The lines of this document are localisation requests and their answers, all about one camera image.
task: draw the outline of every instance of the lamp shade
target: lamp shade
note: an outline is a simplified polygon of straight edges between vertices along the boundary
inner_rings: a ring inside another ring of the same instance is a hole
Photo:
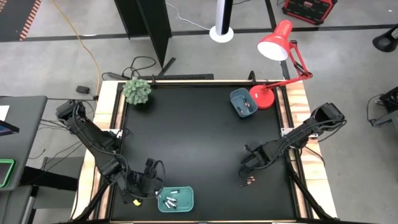
[[[265,36],[258,44],[257,49],[265,57],[283,61],[289,57],[289,34],[293,29],[290,21],[281,21],[275,28],[274,33]]]

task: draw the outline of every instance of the small green plant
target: small green plant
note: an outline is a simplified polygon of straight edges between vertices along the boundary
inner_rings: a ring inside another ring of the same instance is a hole
[[[123,95],[126,97],[126,101],[133,105],[146,103],[150,91],[150,85],[145,80],[134,77],[123,86]]]

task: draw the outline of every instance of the red case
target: red case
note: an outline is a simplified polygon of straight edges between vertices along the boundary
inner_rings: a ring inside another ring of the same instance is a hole
[[[282,11],[314,25],[322,24],[337,0],[285,0]]]

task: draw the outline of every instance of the small container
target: small container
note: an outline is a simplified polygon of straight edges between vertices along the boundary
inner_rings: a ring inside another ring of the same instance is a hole
[[[174,190],[180,190],[177,194],[171,194]],[[177,208],[167,208],[163,201],[166,197],[177,199]],[[161,212],[189,212],[193,208],[193,189],[191,187],[164,187],[162,193],[157,198],[157,208]]]
[[[245,88],[232,91],[230,98],[232,105],[241,118],[252,115],[258,109],[256,102]],[[249,103],[250,107],[245,106],[245,102]]]

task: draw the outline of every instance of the red desk lamp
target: red desk lamp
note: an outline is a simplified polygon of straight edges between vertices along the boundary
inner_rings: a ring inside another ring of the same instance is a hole
[[[299,49],[297,48],[297,41],[289,41],[287,39],[292,31],[292,28],[293,25],[290,21],[281,21],[275,28],[273,34],[265,36],[257,44],[257,49],[260,51],[260,53],[269,59],[283,61],[290,57],[298,73],[297,78],[286,80],[284,82],[278,82],[271,85],[256,85],[252,87],[250,89],[250,95],[257,103],[259,109],[267,109],[272,106],[275,101],[274,92],[272,91],[273,88],[312,78],[312,74],[308,72]],[[300,63],[294,59],[292,55],[292,49],[296,51]]]

